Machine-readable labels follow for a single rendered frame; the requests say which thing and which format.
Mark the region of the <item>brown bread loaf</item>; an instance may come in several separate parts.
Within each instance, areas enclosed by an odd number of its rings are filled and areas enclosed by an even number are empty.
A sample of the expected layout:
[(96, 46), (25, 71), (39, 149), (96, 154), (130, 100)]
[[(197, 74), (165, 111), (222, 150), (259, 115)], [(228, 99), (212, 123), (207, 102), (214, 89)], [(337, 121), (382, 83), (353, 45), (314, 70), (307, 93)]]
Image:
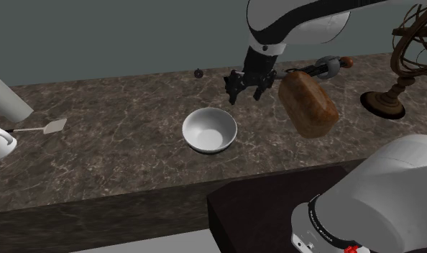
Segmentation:
[(324, 137), (339, 120), (334, 102), (316, 80), (305, 72), (288, 73), (280, 81), (277, 94), (303, 138)]

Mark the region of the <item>black tool with brown knob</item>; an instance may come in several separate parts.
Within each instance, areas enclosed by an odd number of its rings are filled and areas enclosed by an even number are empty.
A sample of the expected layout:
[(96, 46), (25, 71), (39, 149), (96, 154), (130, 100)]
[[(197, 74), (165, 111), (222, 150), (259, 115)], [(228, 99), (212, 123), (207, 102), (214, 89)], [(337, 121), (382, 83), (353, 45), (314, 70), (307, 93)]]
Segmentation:
[(351, 68), (353, 60), (350, 57), (325, 56), (316, 61), (314, 65), (303, 68), (291, 68), (276, 75), (277, 79), (282, 79), (284, 73), (304, 72), (311, 77), (318, 77), (327, 80), (336, 76), (342, 68)]

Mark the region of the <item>white bowl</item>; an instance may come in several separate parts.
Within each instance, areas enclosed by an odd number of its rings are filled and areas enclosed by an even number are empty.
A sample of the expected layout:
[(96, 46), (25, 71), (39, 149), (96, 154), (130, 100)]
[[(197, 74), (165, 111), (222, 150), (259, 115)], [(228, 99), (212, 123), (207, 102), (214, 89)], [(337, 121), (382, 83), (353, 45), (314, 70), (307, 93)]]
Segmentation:
[(198, 152), (216, 153), (235, 140), (238, 127), (226, 111), (213, 107), (191, 112), (182, 125), (182, 135), (190, 147)]

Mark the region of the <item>white cylinder roll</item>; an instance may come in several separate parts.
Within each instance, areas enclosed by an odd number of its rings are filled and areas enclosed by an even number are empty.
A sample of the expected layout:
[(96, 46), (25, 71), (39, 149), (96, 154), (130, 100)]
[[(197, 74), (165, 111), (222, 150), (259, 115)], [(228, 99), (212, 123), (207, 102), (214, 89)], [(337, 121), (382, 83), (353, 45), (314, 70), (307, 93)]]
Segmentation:
[(0, 79), (0, 114), (11, 122), (25, 120), (34, 110)]

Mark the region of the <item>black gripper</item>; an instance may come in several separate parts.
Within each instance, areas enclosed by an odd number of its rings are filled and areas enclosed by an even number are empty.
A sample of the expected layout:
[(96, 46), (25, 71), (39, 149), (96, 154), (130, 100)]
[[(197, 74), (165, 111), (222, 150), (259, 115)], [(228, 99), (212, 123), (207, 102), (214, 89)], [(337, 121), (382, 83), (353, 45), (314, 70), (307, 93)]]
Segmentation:
[(234, 105), (238, 94), (250, 86), (250, 83), (256, 82), (257, 88), (253, 98), (255, 101), (260, 100), (261, 95), (268, 88), (272, 88), (272, 84), (275, 81), (277, 71), (273, 70), (273, 67), (276, 60), (277, 55), (263, 55), (249, 46), (244, 59), (244, 74), (232, 70), (229, 76), (224, 77), (225, 90), (229, 95), (229, 103)]

